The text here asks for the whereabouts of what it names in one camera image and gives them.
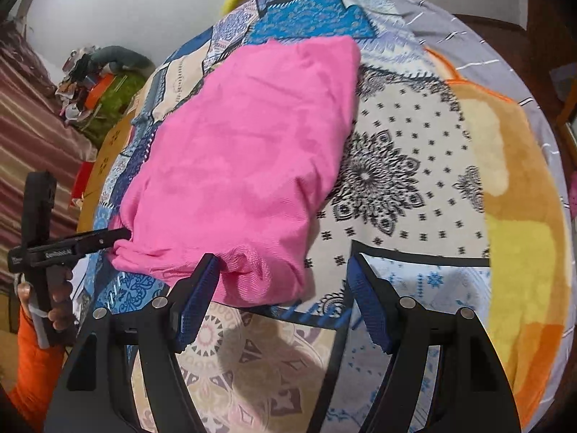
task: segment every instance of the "bed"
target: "bed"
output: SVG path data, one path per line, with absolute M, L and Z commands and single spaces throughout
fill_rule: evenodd
M 178 357 L 207 431 L 358 431 L 388 357 L 371 343 L 343 284 L 351 247 L 399 294 L 438 311 L 460 306 L 477 311 L 508 366 L 523 431 L 529 431 L 553 401 L 575 324 L 575 261 L 559 152 L 539 106 L 513 69 L 458 18 L 427 1 L 244 3 L 177 49 L 150 77 L 133 106 L 128 146 L 106 178 L 93 226 L 108 226 L 164 118 L 197 94 L 203 77 L 233 50 L 269 38 L 289 44 L 335 34 L 354 37 L 361 48 L 359 108 L 335 189 L 314 220 L 305 260 L 314 294 L 292 306 L 241 310 L 211 304 L 197 340 Z M 483 110 L 487 105 L 494 106 L 492 112 L 504 109 L 510 122 L 472 128 L 473 118 L 478 125 L 493 118 Z M 535 166 L 522 174 L 517 172 L 527 163 L 507 156 L 517 144 L 507 141 L 512 126 L 508 135 L 530 135 L 526 143 L 519 140 L 524 149 L 519 146 L 522 151 L 515 154 L 533 152 Z M 488 131 L 492 137 L 483 136 Z M 475 138 L 501 141 L 509 153 L 500 166 Z M 494 173 L 499 167 L 500 175 Z M 388 188 L 378 181 L 359 182 L 384 174 Z M 487 174 L 495 174 L 490 187 Z M 548 184 L 549 201 L 505 203 L 503 191 L 517 176 L 527 182 L 527 174 Z M 502 190 L 493 200 L 488 188 Z M 557 218 L 545 213 L 518 227 L 515 214 L 525 203 L 529 215 L 546 205 Z M 553 244 L 536 238 L 540 247 L 532 248 L 531 237 L 541 239 L 540 226 L 548 220 L 557 220 L 551 229 L 558 237 Z M 501 252 L 509 248 L 507 239 L 524 243 L 517 246 L 524 258 L 539 253 L 541 263 L 502 264 L 523 258 L 521 251 Z M 168 289 L 150 276 L 115 270 L 100 252 L 89 259 L 78 302 L 83 317 L 99 306 L 134 311 Z M 138 354 L 129 355 L 141 424 L 155 431 Z M 438 348 L 429 349 L 410 431 L 425 424 L 438 355 Z

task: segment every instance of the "human hand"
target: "human hand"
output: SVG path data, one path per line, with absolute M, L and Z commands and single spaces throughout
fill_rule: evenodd
M 72 284 L 68 280 L 72 280 L 72 270 L 63 266 L 52 266 L 47 271 L 63 273 L 64 283 L 54 288 L 51 293 L 51 298 L 54 301 L 53 308 L 48 312 L 48 319 L 52 321 L 54 330 L 65 330 L 74 322 L 74 315 L 72 314 L 72 301 L 70 295 L 72 294 Z M 34 288 L 30 283 L 24 282 L 18 285 L 18 298 L 22 303 L 22 310 L 24 315 L 32 320 L 30 308 L 28 303 Z

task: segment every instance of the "blue gripper pad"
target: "blue gripper pad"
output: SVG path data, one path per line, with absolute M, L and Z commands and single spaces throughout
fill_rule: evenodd
M 184 302 L 180 310 L 178 331 L 174 340 L 174 348 L 177 353 L 181 353 L 187 345 L 194 342 L 216 290 L 219 275 L 219 259 L 212 254 L 205 254 L 192 276 L 189 277 L 193 280 L 198 278 L 198 280 L 193 286 L 190 297 Z M 177 288 L 178 283 L 172 289 L 173 292 L 179 290 Z
M 390 353 L 392 340 L 387 334 L 385 311 L 355 257 L 348 259 L 347 282 L 361 310 L 371 340 L 384 352 Z

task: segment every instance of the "pink towel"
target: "pink towel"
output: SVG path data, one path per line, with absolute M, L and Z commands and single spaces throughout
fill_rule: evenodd
M 221 257 L 214 300 L 291 302 L 310 282 L 310 218 L 331 191 L 356 109 L 351 37 L 235 50 L 166 117 L 120 205 L 118 270 L 169 285 Z

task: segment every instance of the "metal screw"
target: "metal screw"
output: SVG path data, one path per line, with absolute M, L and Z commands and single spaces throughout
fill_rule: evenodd
M 403 306 L 403 308 L 407 309 L 413 309 L 417 305 L 415 300 L 410 298 L 409 296 L 403 296 L 399 302 L 400 305 Z
M 155 309 L 164 308 L 168 304 L 168 299 L 164 296 L 158 296 L 152 300 L 152 307 Z
M 94 310 L 94 312 L 92 313 L 92 317 L 94 319 L 102 319 L 106 315 L 107 312 L 108 311 L 106 311 L 106 308 L 96 308 Z
M 474 319 L 475 313 L 470 308 L 461 308 L 461 316 L 465 319 Z

